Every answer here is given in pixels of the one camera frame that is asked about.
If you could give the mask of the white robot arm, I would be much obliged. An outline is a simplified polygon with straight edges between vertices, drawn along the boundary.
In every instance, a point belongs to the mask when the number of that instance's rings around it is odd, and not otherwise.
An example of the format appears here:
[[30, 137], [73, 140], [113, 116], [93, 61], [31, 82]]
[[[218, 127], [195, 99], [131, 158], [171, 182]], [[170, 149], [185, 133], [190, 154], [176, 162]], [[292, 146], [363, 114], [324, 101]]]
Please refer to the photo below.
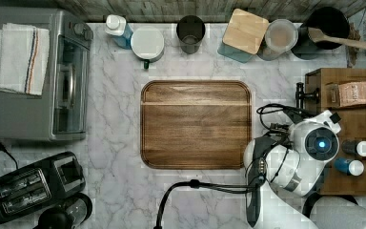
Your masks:
[[330, 161], [346, 175], [364, 172], [362, 162], [336, 156], [341, 148], [338, 121], [337, 114], [325, 111], [295, 119], [279, 140], [264, 135], [248, 144], [243, 160], [252, 229], [366, 229], [365, 208], [316, 192]]

